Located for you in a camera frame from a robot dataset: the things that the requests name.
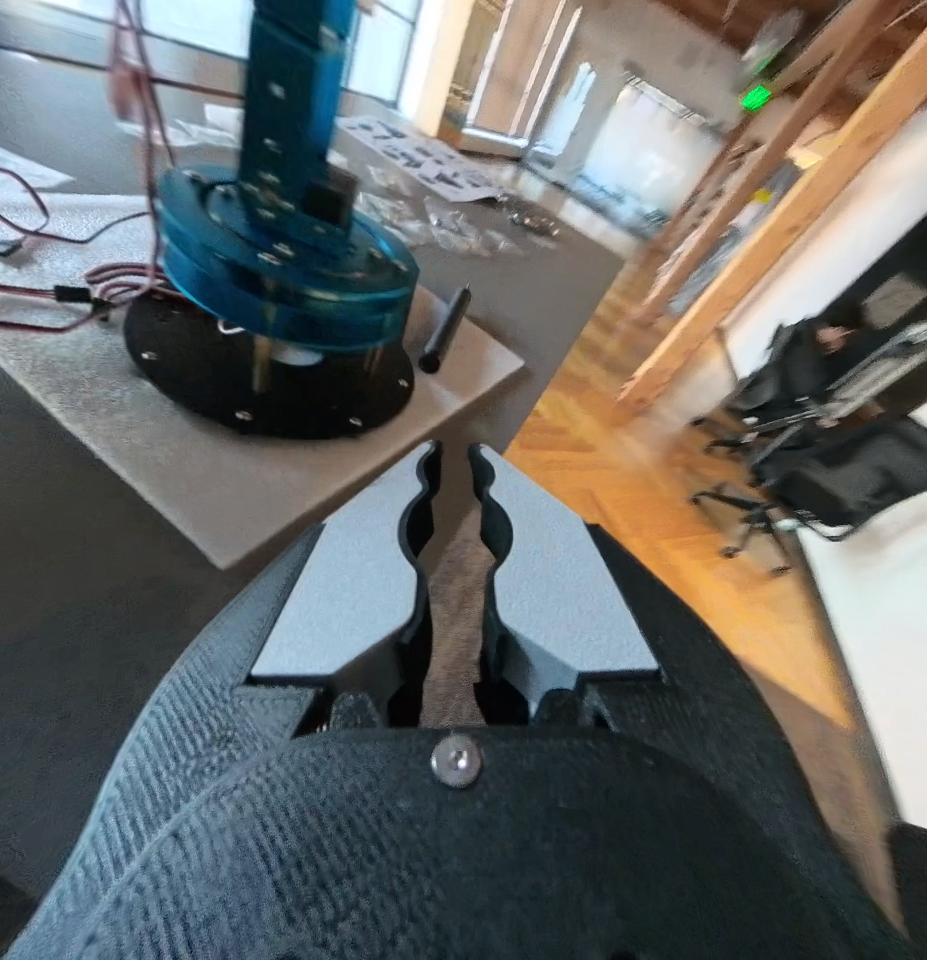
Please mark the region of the blue toy robot arm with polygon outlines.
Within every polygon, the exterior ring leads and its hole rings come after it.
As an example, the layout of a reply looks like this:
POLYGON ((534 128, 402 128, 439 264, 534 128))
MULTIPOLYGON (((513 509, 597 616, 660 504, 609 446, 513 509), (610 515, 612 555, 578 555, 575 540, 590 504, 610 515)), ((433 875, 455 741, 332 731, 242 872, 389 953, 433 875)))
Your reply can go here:
POLYGON ((356 6, 254 2, 237 167, 157 181, 169 290, 126 308, 125 347, 164 396, 241 433, 355 437, 412 397, 419 266, 328 159, 356 6))

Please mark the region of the dark grey desk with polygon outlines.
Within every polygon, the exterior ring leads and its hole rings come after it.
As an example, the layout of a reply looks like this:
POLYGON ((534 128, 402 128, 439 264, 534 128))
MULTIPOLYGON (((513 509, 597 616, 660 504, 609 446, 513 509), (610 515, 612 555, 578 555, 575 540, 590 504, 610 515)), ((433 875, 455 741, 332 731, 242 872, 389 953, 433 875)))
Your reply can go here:
MULTIPOLYGON (((99 75, 0 52, 0 147, 77 192, 139 192, 99 75)), ((500 261, 421 252, 425 285, 469 283, 478 325, 526 363, 473 423, 498 450, 623 265, 591 236, 500 261)), ((254 566, 213 568, 0 368, 1 879, 43 896, 159 679, 254 566)))

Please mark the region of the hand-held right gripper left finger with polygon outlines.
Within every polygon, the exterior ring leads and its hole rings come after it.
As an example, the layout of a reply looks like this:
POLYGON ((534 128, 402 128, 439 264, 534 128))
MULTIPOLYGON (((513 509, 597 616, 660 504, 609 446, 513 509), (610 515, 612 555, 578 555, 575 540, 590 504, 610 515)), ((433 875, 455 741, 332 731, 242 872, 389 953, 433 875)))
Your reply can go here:
POLYGON ((432 626, 419 558, 442 454, 422 442, 323 522, 249 678, 420 704, 432 626))

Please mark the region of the printed instruction sheet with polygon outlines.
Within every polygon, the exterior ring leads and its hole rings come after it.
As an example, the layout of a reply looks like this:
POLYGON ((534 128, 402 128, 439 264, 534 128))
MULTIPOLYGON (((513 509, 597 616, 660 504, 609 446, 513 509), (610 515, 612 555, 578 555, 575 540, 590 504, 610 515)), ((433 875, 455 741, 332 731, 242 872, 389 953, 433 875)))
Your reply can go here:
POLYGON ((496 201, 502 196, 503 189, 482 167, 439 139, 373 115, 339 116, 337 126, 447 202, 496 201))

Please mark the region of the black electric screwdriver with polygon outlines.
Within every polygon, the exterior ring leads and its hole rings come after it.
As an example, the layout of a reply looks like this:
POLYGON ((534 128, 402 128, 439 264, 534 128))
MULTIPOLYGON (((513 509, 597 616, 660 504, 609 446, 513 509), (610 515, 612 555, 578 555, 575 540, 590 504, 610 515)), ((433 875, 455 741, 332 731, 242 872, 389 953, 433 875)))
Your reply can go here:
POLYGON ((471 300, 470 284, 466 284, 459 288, 449 301, 442 318, 434 327, 419 356, 418 368, 423 374, 433 376, 444 365, 457 332, 468 313, 471 300))

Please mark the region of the group of small parts bags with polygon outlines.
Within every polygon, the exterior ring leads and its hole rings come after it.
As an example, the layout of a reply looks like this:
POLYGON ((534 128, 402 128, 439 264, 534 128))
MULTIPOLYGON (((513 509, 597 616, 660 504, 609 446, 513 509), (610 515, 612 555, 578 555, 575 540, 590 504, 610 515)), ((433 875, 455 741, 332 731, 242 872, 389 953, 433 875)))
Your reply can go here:
POLYGON ((462 211, 433 198, 426 216, 398 198, 366 193, 329 160, 335 115, 290 101, 254 101, 244 112, 239 168, 193 166, 161 174, 159 224, 167 256, 217 258, 275 272, 313 262, 318 270, 360 270, 363 259, 400 258, 397 249, 434 241, 487 255, 510 240, 481 232, 462 211))

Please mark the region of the black office chair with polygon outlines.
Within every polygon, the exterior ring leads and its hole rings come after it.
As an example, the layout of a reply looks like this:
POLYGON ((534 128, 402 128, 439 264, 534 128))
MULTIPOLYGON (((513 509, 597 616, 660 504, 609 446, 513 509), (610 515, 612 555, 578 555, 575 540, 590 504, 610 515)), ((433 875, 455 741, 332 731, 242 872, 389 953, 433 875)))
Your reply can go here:
POLYGON ((726 483, 690 502, 711 501, 740 515, 742 532, 722 558, 769 537, 791 566, 782 527, 839 544, 880 514, 927 493, 927 428, 909 414, 867 414, 878 396, 927 361, 927 312, 915 308, 886 327, 868 324, 862 303, 839 299, 814 317, 781 324, 757 369, 738 378, 714 415, 689 426, 745 466, 752 494, 726 483))

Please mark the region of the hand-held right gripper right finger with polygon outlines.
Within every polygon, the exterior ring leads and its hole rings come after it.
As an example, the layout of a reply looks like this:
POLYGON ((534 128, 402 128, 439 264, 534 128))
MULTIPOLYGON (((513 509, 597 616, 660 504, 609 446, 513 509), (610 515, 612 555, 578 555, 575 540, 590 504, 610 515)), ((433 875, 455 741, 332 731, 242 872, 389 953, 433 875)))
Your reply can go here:
POLYGON ((588 524, 490 447, 468 450, 493 562, 481 619, 485 714, 535 714, 555 691, 656 681, 661 664, 588 524))

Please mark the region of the white foam mat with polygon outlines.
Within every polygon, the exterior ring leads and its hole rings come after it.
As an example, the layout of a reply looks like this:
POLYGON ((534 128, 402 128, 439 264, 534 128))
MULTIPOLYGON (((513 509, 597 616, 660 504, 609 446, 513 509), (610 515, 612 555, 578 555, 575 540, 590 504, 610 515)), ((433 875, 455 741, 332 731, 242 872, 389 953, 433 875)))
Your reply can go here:
MULTIPOLYGON (((84 237, 140 197, 50 194, 52 230, 84 237)), ((14 235, 0 222, 0 239, 14 235)), ((143 262, 151 234, 127 222, 93 245, 36 244, 0 262, 0 284, 77 285, 86 271, 143 262)), ((62 304, 0 296, 0 319, 60 327, 62 304)), ((0 329, 0 368, 122 481, 174 525, 218 570, 234 567, 298 522, 326 515, 421 442, 521 370, 517 354, 465 319, 435 376, 417 381, 395 420, 359 438, 291 441, 241 436, 185 412, 134 364, 118 321, 65 334, 0 329)))

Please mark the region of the wooden pillar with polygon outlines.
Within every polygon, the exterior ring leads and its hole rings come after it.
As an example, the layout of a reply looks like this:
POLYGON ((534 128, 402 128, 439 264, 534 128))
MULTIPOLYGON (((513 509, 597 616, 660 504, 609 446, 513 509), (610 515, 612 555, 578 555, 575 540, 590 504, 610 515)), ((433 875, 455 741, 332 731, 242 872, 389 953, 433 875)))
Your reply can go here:
POLYGON ((830 153, 797 182, 627 380, 618 395, 622 417, 640 416, 655 405, 721 323, 734 314, 926 101, 927 27, 841 127, 830 153))

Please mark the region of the person's dark clothing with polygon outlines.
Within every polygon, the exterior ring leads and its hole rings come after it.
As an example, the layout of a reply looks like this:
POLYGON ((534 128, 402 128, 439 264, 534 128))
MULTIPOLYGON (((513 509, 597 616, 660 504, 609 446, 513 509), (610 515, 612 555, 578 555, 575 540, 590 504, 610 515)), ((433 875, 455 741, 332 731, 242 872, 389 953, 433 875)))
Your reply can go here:
POLYGON ((888 843, 906 928, 921 957, 927 958, 927 829, 897 823, 888 843))

